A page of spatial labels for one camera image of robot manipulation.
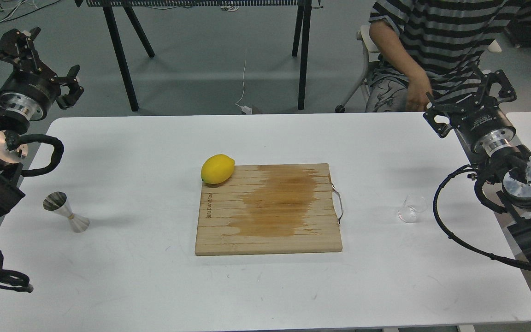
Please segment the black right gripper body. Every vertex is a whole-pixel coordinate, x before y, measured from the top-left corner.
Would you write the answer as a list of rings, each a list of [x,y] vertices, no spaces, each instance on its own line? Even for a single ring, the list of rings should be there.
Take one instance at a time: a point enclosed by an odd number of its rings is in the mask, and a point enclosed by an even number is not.
[[[466,150],[474,154],[493,155],[511,146],[516,129],[499,107],[480,107],[452,116],[452,127]]]

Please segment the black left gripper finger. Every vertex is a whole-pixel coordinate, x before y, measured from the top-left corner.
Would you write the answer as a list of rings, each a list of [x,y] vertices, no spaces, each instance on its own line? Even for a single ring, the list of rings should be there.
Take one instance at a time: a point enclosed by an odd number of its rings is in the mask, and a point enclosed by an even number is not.
[[[84,92],[77,79],[80,69],[80,65],[74,65],[69,69],[65,77],[55,77],[57,85],[68,88],[68,93],[59,95],[56,98],[57,105],[63,110],[74,107]]]
[[[32,73],[46,80],[58,75],[42,62],[34,46],[34,41],[41,32],[40,27],[29,31],[12,29],[0,39],[0,61],[11,64],[14,69]]]

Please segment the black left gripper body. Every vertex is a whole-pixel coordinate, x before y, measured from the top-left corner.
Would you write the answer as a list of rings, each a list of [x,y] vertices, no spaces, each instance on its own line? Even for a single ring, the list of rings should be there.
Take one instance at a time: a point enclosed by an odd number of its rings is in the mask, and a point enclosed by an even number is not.
[[[13,69],[0,88],[0,106],[22,112],[29,121],[40,121],[60,96],[60,86],[35,73]]]

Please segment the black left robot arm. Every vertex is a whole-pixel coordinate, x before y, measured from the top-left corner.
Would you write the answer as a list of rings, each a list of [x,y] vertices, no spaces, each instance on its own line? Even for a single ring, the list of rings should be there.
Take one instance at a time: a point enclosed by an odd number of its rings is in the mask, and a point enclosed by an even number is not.
[[[53,103],[61,109],[73,107],[82,96],[77,75],[79,65],[65,76],[58,76],[45,65],[34,46],[41,29],[12,29],[0,40],[0,61],[13,66],[12,73],[0,88],[0,218],[8,214],[24,197],[18,187],[20,177],[36,177],[52,172],[61,162],[63,143],[52,136],[28,134],[32,121],[47,116]],[[47,166],[24,169],[28,144],[51,145],[53,153]]]

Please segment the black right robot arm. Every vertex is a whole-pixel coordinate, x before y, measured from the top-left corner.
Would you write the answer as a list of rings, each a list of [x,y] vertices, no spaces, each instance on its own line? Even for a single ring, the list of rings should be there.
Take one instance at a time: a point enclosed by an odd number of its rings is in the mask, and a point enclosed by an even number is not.
[[[511,143],[515,127],[500,109],[500,103],[516,100],[516,93],[501,70],[483,73],[472,70],[480,80],[478,90],[456,103],[437,102],[429,97],[424,118],[441,138],[454,130],[470,164],[449,174],[438,186],[432,202],[437,224],[449,239],[491,260],[531,271],[531,151],[525,145]],[[508,227],[525,261],[482,251],[451,232],[441,220],[438,198],[445,185],[460,174],[474,181],[478,201],[489,210],[508,213],[514,224]]]

